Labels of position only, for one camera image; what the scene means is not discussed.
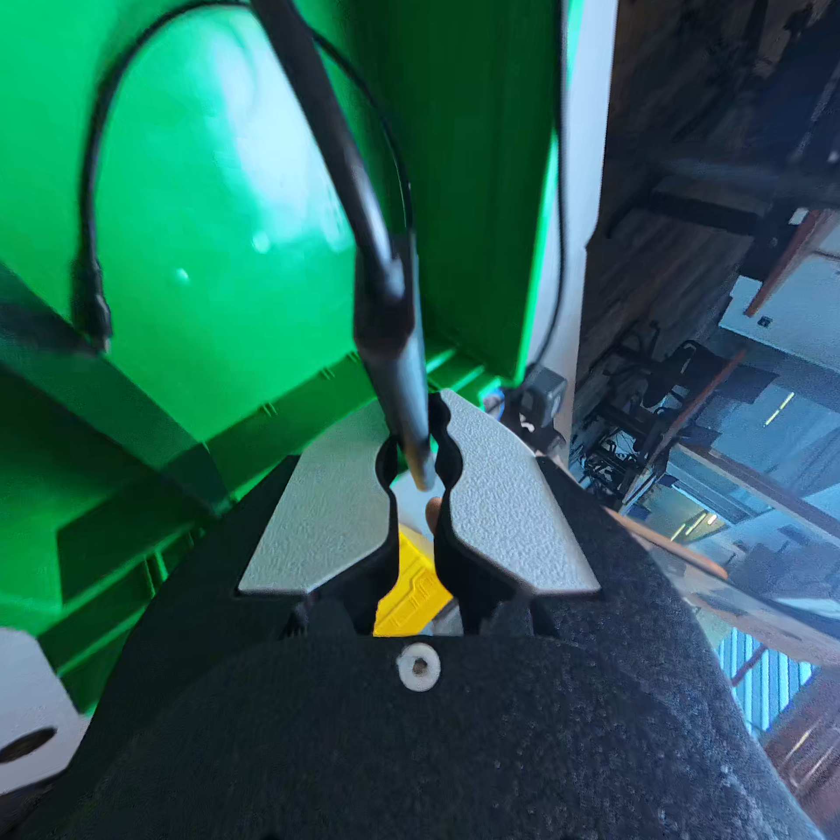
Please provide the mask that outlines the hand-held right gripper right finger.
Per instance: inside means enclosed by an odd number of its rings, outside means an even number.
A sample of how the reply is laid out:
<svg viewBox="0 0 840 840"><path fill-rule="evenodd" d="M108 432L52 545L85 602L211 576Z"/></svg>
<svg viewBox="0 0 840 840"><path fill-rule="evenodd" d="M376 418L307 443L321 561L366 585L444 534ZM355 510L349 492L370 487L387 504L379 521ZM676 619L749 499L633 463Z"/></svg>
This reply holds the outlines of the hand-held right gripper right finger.
<svg viewBox="0 0 840 840"><path fill-rule="evenodd" d="M444 485L434 528L438 579L465 635L506 604L530 616L546 599L591 598L601 585L539 459L511 430L450 390L429 397Z"/></svg>

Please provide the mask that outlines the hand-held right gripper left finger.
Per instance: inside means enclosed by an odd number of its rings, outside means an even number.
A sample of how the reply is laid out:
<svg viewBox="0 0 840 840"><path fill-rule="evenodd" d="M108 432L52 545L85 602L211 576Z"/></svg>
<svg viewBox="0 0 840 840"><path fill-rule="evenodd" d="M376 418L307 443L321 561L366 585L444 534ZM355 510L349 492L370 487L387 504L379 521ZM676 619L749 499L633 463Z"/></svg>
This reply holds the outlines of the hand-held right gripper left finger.
<svg viewBox="0 0 840 840"><path fill-rule="evenodd" d="M333 600L372 635L400 570L395 475L396 441L378 402L330 426L300 454L238 593L306 607Z"/></svg>

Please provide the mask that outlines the slim grey usb hub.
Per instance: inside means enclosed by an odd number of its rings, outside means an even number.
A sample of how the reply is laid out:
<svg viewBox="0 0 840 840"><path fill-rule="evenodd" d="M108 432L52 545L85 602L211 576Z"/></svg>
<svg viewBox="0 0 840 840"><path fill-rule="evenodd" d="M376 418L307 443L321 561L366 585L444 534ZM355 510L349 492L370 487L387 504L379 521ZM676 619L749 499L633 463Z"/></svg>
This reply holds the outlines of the slim grey usb hub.
<svg viewBox="0 0 840 840"><path fill-rule="evenodd" d="M384 299L367 290L368 272L357 259L353 339L415 485L429 491L437 476L429 429L416 231L409 228L395 236L392 245L396 267L402 270L402 295Z"/></svg>

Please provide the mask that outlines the green plastic bin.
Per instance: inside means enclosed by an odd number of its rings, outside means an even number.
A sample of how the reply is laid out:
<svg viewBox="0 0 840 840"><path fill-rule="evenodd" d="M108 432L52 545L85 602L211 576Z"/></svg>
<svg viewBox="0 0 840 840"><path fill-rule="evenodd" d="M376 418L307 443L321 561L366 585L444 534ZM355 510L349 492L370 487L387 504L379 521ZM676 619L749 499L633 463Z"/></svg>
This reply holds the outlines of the green plastic bin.
<svg viewBox="0 0 840 840"><path fill-rule="evenodd" d="M583 2L294 2L388 232L430 385L546 361ZM373 398L351 225L253 2L2 2L2 266L205 445L232 503ZM2 367L2 626L96 709L217 517Z"/></svg>

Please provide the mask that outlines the yellow plastic bin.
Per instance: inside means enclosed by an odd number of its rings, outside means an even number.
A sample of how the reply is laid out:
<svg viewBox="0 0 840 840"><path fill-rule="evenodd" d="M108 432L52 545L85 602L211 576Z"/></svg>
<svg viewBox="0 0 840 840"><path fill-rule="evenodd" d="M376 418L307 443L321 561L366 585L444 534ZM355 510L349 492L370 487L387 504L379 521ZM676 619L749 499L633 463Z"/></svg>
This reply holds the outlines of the yellow plastic bin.
<svg viewBox="0 0 840 840"><path fill-rule="evenodd" d="M398 527L398 559L396 583L377 606L375 637L423 635L453 601L438 579L432 542L403 524Z"/></svg>

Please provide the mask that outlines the small dark grey device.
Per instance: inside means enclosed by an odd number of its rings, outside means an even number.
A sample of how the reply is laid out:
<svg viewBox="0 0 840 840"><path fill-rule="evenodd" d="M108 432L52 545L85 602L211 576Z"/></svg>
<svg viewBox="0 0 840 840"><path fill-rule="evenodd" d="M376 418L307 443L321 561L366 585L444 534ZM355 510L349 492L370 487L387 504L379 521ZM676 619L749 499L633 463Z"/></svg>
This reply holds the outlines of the small dark grey device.
<svg viewBox="0 0 840 840"><path fill-rule="evenodd" d="M562 407L568 382L559 373L534 363L521 384L519 413L533 431L553 425Z"/></svg>

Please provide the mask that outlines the black office chair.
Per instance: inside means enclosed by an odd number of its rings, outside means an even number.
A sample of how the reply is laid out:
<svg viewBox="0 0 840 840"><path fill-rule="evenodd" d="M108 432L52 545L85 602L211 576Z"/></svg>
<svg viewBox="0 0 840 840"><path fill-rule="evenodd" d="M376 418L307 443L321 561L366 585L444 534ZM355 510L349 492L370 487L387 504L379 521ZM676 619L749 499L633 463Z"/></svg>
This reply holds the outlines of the black office chair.
<svg viewBox="0 0 840 840"><path fill-rule="evenodd" d="M656 359L661 329L657 322L648 326L652 335L647 343L639 331L629 329L605 352L606 360L617 357L622 364L607 374L605 395L580 425L583 434L596 426L579 456L587 489L614 510L622 506L683 405L721 369L719 358L692 339Z"/></svg>

